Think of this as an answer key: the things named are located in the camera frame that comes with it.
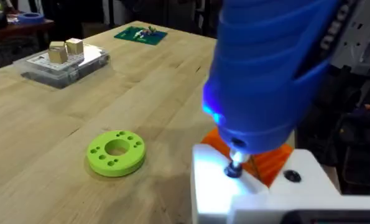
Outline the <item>white orange left gripper right finger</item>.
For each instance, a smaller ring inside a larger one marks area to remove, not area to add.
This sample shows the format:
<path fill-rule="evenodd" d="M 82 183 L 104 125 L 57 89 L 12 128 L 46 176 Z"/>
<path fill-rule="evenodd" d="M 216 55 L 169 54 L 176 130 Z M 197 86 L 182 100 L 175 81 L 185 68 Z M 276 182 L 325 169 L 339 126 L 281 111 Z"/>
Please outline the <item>white orange left gripper right finger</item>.
<path fill-rule="evenodd" d="M 261 182 L 274 195 L 339 195 L 314 155 L 283 144 L 254 156 Z"/>

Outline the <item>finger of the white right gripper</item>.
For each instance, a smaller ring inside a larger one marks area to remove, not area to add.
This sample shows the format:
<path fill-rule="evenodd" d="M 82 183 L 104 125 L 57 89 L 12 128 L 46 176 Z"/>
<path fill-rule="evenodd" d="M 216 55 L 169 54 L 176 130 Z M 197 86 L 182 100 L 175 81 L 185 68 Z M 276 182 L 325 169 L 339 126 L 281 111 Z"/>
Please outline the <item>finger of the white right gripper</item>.
<path fill-rule="evenodd" d="M 348 67 L 351 73 L 370 70 L 370 0 L 357 1 L 331 58 L 332 66 Z"/>

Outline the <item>white orange left gripper left finger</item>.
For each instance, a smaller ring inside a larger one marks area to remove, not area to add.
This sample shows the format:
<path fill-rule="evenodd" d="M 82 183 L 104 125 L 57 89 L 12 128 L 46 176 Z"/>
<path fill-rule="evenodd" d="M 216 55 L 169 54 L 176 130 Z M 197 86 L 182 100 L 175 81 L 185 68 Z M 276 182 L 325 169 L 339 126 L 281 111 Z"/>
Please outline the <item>white orange left gripper left finger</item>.
<path fill-rule="evenodd" d="M 230 162 L 229 147 L 216 128 L 193 146 L 190 177 L 193 223 L 226 223 L 234 196 L 268 191 L 269 176 L 259 167 L 257 156 L 242 165 L 243 173 L 238 179 L 224 173 Z"/>

